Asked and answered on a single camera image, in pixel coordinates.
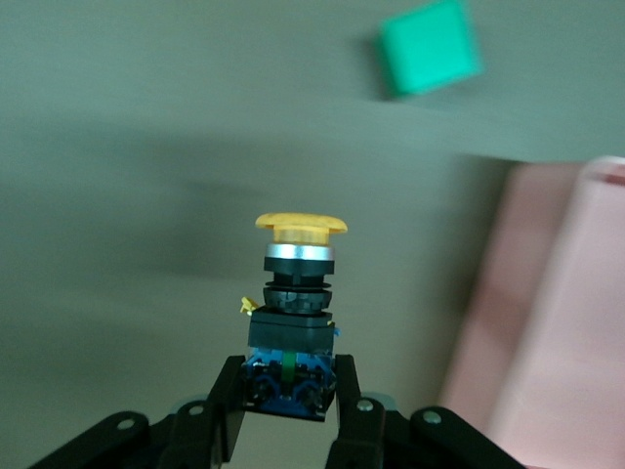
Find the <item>pink object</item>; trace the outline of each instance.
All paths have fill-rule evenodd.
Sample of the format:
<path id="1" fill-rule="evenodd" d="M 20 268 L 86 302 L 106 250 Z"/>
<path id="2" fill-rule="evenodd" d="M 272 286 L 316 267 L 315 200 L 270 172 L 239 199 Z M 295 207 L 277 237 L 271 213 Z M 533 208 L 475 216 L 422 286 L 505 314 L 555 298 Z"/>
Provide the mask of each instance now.
<path id="1" fill-rule="evenodd" d="M 623 469 L 624 243 L 625 159 L 518 169 L 442 403 L 524 463 Z"/>

